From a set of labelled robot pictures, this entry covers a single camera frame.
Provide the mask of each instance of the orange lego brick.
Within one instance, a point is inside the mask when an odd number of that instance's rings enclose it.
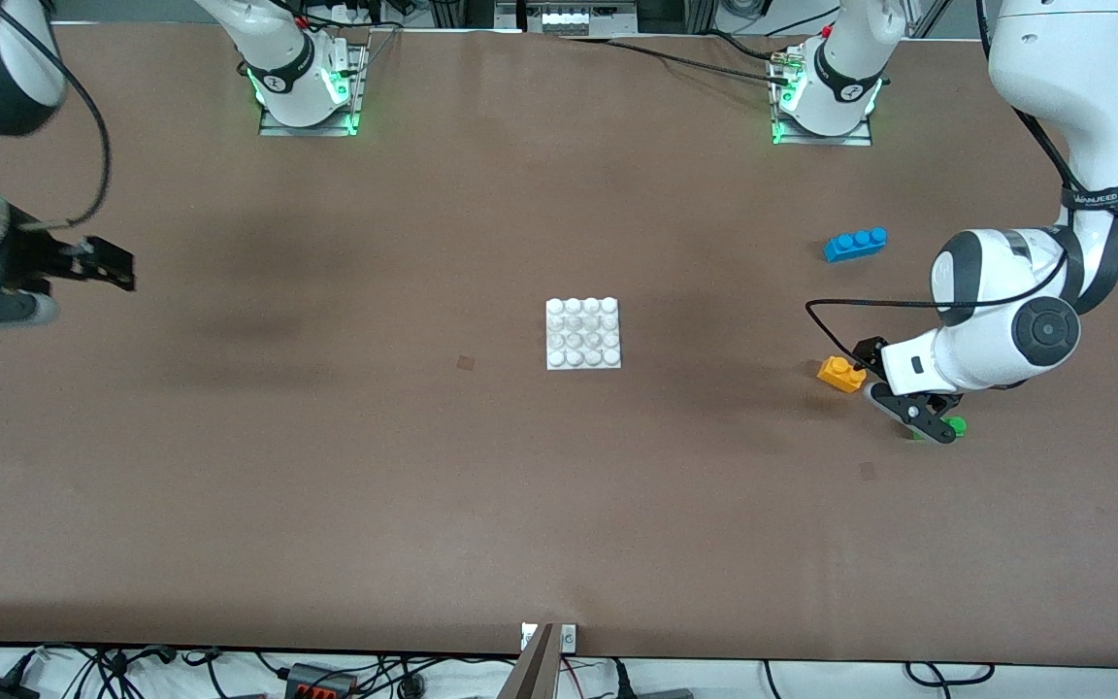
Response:
[[[826,361],[822,362],[822,368],[817,370],[817,378],[845,394],[853,394],[864,384],[865,370],[853,370],[852,363],[843,357],[827,357]]]

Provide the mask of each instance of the metal mounting plate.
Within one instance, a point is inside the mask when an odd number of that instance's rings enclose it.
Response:
[[[533,632],[538,631],[538,624],[520,624],[520,650],[523,651],[529,645],[529,640],[533,637]],[[560,629],[559,652],[565,655],[577,653],[577,624],[563,624]]]
[[[307,127],[290,127],[280,123],[264,106],[257,133],[260,136],[356,136],[360,130],[360,106],[364,101],[364,68],[368,62],[369,51],[363,45],[348,46],[348,68],[351,75],[348,77],[347,88],[350,97],[326,119]]]
[[[788,77],[786,70],[767,62],[767,74],[771,77]],[[819,136],[805,131],[796,120],[779,107],[783,92],[788,89],[780,85],[770,86],[770,141],[771,143],[795,143],[803,145],[873,145],[870,131],[870,116],[862,116],[861,123],[843,136]]]

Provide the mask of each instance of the black strap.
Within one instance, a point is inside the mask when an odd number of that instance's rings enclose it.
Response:
[[[313,55],[315,54],[313,40],[306,35],[302,34],[302,36],[305,37],[305,48],[301,49],[301,55],[294,62],[287,63],[283,67],[266,70],[245,62],[245,65],[248,66],[249,75],[256,78],[258,85],[275,94],[292,92],[292,86],[296,84],[296,81],[313,66]]]
[[[1081,211],[1110,211],[1118,218],[1118,187],[1097,191],[1077,191],[1063,187],[1060,189],[1060,204]]]
[[[861,79],[851,78],[840,70],[831,67],[826,62],[826,42],[817,46],[817,51],[813,53],[813,67],[817,68],[817,77],[822,83],[831,88],[835,94],[835,102],[856,102],[869,92],[882,76],[882,70],[875,72],[872,76]]]

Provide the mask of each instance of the floor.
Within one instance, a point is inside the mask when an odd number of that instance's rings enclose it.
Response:
[[[26,648],[0,648],[0,677],[9,671]],[[199,659],[199,654],[190,659]],[[268,663],[285,667],[305,662],[326,669],[359,668],[376,662],[372,655],[315,655],[315,654],[263,654]],[[36,657],[28,665],[26,684],[40,691],[42,699],[63,696],[68,684],[80,672],[85,659],[75,651],[48,651],[46,657]],[[758,660],[624,660],[636,695],[655,691],[686,689],[695,699],[774,699],[767,684],[762,663]],[[616,673],[606,659],[574,659],[577,680],[581,693],[567,673],[559,678],[556,699],[594,699],[596,696],[615,696]],[[280,698],[285,687],[275,674],[268,672],[252,653],[226,653],[215,660],[215,676],[227,696],[267,696]],[[781,699],[821,698],[834,699],[839,696],[855,696],[856,699],[941,699],[939,689],[927,689],[910,681],[903,665],[896,663],[811,663],[771,662],[776,689]],[[496,696],[506,674],[509,664],[484,662],[466,664],[444,662],[423,673],[425,696],[429,699],[471,699]],[[948,680],[963,680],[984,673],[984,668],[968,665],[940,665]],[[927,669],[913,667],[913,672],[928,680]],[[399,672],[391,673],[392,678]],[[368,672],[360,673],[361,681],[368,680]],[[141,689],[145,699],[214,699],[217,691],[210,682],[209,669],[189,667],[182,660],[168,665],[157,660],[142,660],[129,669],[129,680]],[[389,698],[394,690],[389,684],[377,686],[377,691],[364,691],[358,696],[380,696]],[[101,681],[89,680],[84,696],[100,696]],[[1038,668],[1011,665],[995,668],[994,677],[984,684],[951,689],[955,698],[984,696],[984,698],[1068,699],[1082,696],[1087,699],[1117,698],[1118,669],[1100,668]]]

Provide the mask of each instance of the lego stud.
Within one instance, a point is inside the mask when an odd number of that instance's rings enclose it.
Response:
[[[839,388],[845,394],[854,394],[861,389],[865,380],[865,370],[853,370],[852,363],[843,357],[827,357],[817,370],[817,378]]]
[[[548,370],[615,370],[620,367],[618,306],[615,297],[548,300]]]
[[[856,257],[873,255],[882,251],[884,245],[887,245],[887,229],[873,227],[870,230],[835,235],[822,248],[822,253],[826,256],[826,262],[853,261]]]

